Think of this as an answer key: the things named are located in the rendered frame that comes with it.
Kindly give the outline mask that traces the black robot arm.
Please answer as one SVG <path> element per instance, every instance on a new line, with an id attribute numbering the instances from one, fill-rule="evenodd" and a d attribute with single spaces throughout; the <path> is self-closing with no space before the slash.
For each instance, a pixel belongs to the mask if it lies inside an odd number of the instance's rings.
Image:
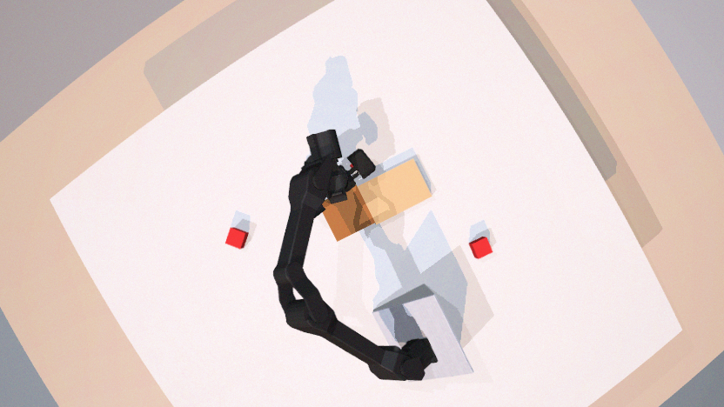
<path id="1" fill-rule="evenodd" d="M 327 193 L 331 204 L 347 200 L 348 185 L 345 171 L 337 164 L 342 153 L 336 130 L 311 134 L 306 139 L 311 155 L 290 181 L 291 211 L 273 271 L 286 323 L 296 330 L 321 336 L 367 363 L 372 374 L 381 380 L 422 381 L 424 369 L 438 362 L 427 338 L 407 341 L 401 349 L 397 345 L 377 346 L 341 323 L 305 274 L 303 267 L 315 214 Z M 303 299 L 295 298 L 293 288 Z"/>

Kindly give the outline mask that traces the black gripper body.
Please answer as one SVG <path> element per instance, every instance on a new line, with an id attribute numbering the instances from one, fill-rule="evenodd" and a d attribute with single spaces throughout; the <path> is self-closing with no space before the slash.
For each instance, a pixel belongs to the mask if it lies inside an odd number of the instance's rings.
<path id="1" fill-rule="evenodd" d="M 356 177 L 358 177 L 359 174 L 363 177 L 363 179 L 365 179 L 370 174 L 372 174 L 376 169 L 375 164 L 372 162 L 372 160 L 366 155 L 366 153 L 362 149 L 356 149 L 350 156 L 347 157 L 347 159 L 351 162 L 353 167 L 347 171 L 347 170 L 345 170 L 345 168 L 342 165 L 340 166 L 340 168 L 342 168 L 345 171 L 345 173 L 348 177 L 348 185 L 347 185 L 345 191 L 348 191 L 352 187 L 351 181 L 353 179 L 355 179 Z M 356 170 L 357 170 L 357 173 L 355 172 Z M 353 172 L 355 172 L 355 174 L 351 176 L 351 174 Z M 315 214 L 315 217 L 317 217 L 319 214 L 321 214 L 324 210 L 325 210 L 325 207 L 323 205 L 321 205 L 318 208 L 318 210 Z"/>

